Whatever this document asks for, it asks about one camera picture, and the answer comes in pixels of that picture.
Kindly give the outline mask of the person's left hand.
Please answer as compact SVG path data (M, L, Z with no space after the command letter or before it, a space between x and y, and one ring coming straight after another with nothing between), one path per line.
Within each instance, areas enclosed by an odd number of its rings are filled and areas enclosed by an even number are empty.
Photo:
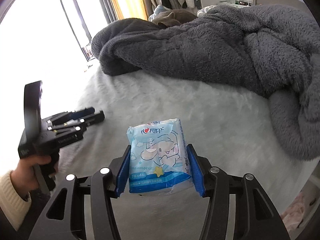
M48 155L32 155L19 160L16 169L10 174L10 179L15 191L22 199L26 198L30 191L39 188L33 166L46 165L50 161L51 157Z

